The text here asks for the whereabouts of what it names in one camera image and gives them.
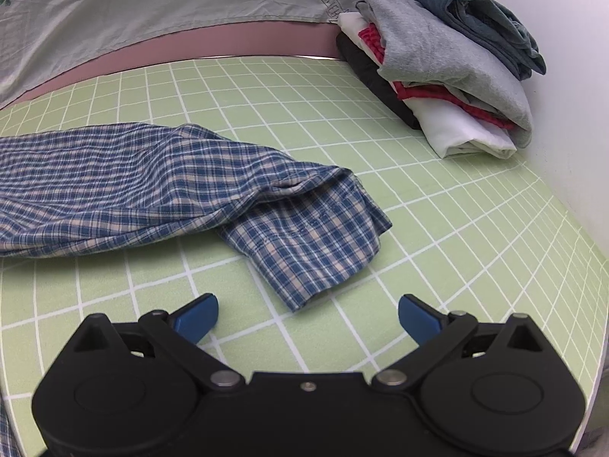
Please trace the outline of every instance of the screw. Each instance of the screw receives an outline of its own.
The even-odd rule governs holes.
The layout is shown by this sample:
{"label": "screw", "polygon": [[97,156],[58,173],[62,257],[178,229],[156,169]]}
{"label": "screw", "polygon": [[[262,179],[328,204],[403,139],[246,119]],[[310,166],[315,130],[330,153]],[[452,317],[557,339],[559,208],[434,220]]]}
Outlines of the screw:
{"label": "screw", "polygon": [[408,377],[397,369],[385,369],[376,375],[376,379],[387,386],[398,386],[406,383]]}
{"label": "screw", "polygon": [[150,314],[156,318],[162,319],[163,321],[166,321],[167,317],[169,316],[169,313],[163,310],[150,311]]}
{"label": "screw", "polygon": [[235,371],[230,371],[228,369],[223,369],[221,371],[216,371],[214,374],[209,377],[211,383],[217,386],[228,387],[235,386],[241,380],[241,377]]}
{"label": "screw", "polygon": [[305,381],[304,383],[300,384],[300,387],[305,392],[314,392],[317,389],[317,385],[315,383],[313,383],[312,381]]}

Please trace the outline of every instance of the blue denim cloth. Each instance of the blue denim cloth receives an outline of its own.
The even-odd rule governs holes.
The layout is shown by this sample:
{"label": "blue denim cloth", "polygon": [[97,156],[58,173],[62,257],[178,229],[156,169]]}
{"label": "blue denim cloth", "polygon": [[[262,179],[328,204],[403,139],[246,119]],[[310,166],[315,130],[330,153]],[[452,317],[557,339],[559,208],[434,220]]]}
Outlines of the blue denim cloth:
{"label": "blue denim cloth", "polygon": [[416,0],[447,26],[485,47],[518,79],[531,70],[546,73],[546,63],[525,26],[494,0]]}

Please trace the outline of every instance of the plaid shirt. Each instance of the plaid shirt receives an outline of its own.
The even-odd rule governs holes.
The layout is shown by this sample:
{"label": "plaid shirt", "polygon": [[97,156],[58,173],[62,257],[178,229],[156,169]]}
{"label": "plaid shirt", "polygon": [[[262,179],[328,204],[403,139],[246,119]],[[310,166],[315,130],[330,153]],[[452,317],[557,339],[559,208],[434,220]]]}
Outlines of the plaid shirt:
{"label": "plaid shirt", "polygon": [[0,138],[0,256],[74,256],[218,228],[295,311],[364,268],[391,222],[347,169],[197,125]]}

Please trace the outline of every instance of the folded clothes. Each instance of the folded clothes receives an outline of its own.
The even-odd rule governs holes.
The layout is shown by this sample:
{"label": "folded clothes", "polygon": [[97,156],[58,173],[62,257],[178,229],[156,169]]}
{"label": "folded clothes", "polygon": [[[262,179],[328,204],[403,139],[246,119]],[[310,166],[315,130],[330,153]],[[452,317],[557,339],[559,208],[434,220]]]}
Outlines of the folded clothes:
{"label": "folded clothes", "polygon": [[[370,9],[370,6],[368,5],[368,3],[366,3],[363,0],[361,0],[360,2],[356,3],[356,8],[361,13],[362,17],[368,21],[368,23],[374,24],[375,28],[378,29],[378,26],[376,25],[376,18],[375,18],[374,12]],[[384,50],[387,44],[385,43],[385,40],[383,39],[382,35],[380,35],[379,43],[380,43],[381,47]],[[416,85],[418,85],[418,84],[413,82],[413,83],[408,84],[408,87],[412,87],[412,86],[416,86]],[[471,94],[468,94],[465,91],[462,91],[462,90],[460,90],[458,88],[455,88],[455,87],[453,87],[453,86],[451,86],[449,84],[442,84],[442,86],[450,94],[452,94],[457,99],[459,99],[462,102],[464,102],[466,105],[476,106],[476,108],[480,108],[480,109],[486,110],[486,111],[491,112],[491,113],[493,113],[495,115],[501,115],[501,113],[499,111],[497,111],[496,108],[493,108],[488,103],[485,103],[484,101],[479,100],[475,96],[472,96]]]}
{"label": "folded clothes", "polygon": [[496,108],[517,127],[517,147],[531,141],[531,109],[522,84],[490,51],[446,26],[415,0],[366,0],[387,42],[379,75],[404,86],[449,85]]}
{"label": "folded clothes", "polygon": [[[368,48],[370,48],[370,50],[374,53],[378,62],[383,63],[385,57],[385,50],[381,46],[380,34],[376,29],[376,26],[374,24],[369,24],[366,29],[363,29],[359,32],[359,37],[366,44],[366,46],[368,46]],[[401,100],[406,100],[409,98],[435,98],[446,100],[454,105],[459,106],[464,111],[467,111],[474,118],[485,120],[489,123],[496,125],[499,128],[511,129],[516,127],[514,122],[512,122],[511,120],[498,117],[497,115],[494,115],[487,110],[476,108],[476,106],[468,105],[468,103],[465,103],[458,97],[453,96],[453,94],[451,94],[444,86],[427,84],[423,86],[410,86],[406,88],[401,82],[395,81],[394,87],[398,98]]]}
{"label": "folded clothes", "polygon": [[292,310],[364,268],[391,222],[351,171],[199,127],[0,137],[0,257],[75,256],[218,227]]}
{"label": "folded clothes", "polygon": [[510,10],[494,0],[416,0],[447,26],[496,56],[520,80],[546,73],[537,43]]}
{"label": "folded clothes", "polygon": [[[366,27],[367,23],[361,15],[357,12],[340,14],[338,24],[345,33],[348,33],[345,35],[353,39],[371,60],[378,65],[383,62],[384,50],[380,43],[376,43],[378,49],[373,53],[359,37],[370,28]],[[462,106],[457,107],[453,101],[442,98],[441,96],[444,94],[441,92],[437,94],[439,99],[434,98],[433,88],[441,90],[442,87],[427,85],[405,88],[398,81],[392,83],[392,87],[397,91],[419,92],[419,94],[410,94],[407,99],[404,99],[404,103],[412,108],[427,141],[439,157],[444,158],[459,153],[486,152],[497,158],[507,159],[516,152],[516,146],[504,129],[474,118]]]}
{"label": "folded clothes", "polygon": [[452,103],[414,97],[404,103],[419,119],[429,145],[441,158],[485,152],[506,160],[516,152],[516,146],[505,130],[476,120]]}
{"label": "folded clothes", "polygon": [[393,111],[410,128],[421,130],[421,126],[412,114],[410,108],[404,105],[389,83],[377,74],[379,66],[369,59],[345,33],[336,36],[336,47],[342,58],[349,64],[357,78],[378,98],[385,106]]}
{"label": "folded clothes", "polygon": [[[358,48],[364,51],[366,56],[368,56],[377,66],[383,63],[385,49],[381,46],[378,30],[373,24],[369,25],[358,12],[344,12],[339,14],[338,25],[340,30],[342,30]],[[500,117],[497,113],[492,113],[486,109],[473,106],[470,103],[465,103],[444,86],[427,84],[405,88],[400,81],[393,81],[390,84],[398,98],[401,100],[410,97],[444,99],[460,106],[473,117],[489,121],[500,128],[510,129],[515,126],[512,121]]]}

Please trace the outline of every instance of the green grid mat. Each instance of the green grid mat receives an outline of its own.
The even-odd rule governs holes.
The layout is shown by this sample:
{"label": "green grid mat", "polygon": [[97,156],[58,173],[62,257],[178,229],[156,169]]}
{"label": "green grid mat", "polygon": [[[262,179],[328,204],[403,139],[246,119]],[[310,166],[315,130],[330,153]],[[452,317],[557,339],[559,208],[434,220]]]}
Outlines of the green grid mat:
{"label": "green grid mat", "polygon": [[519,157],[440,160],[339,61],[201,59],[81,82],[0,111],[1,135],[95,123],[198,123],[297,160],[353,170],[394,223],[371,265],[291,314],[213,232],[78,258],[4,259],[2,393],[22,447],[42,373],[78,323],[133,321],[205,292],[220,319],[201,346],[233,368],[368,377],[415,344],[396,305],[413,293],[480,321],[532,315],[591,396],[607,323],[607,260]]}

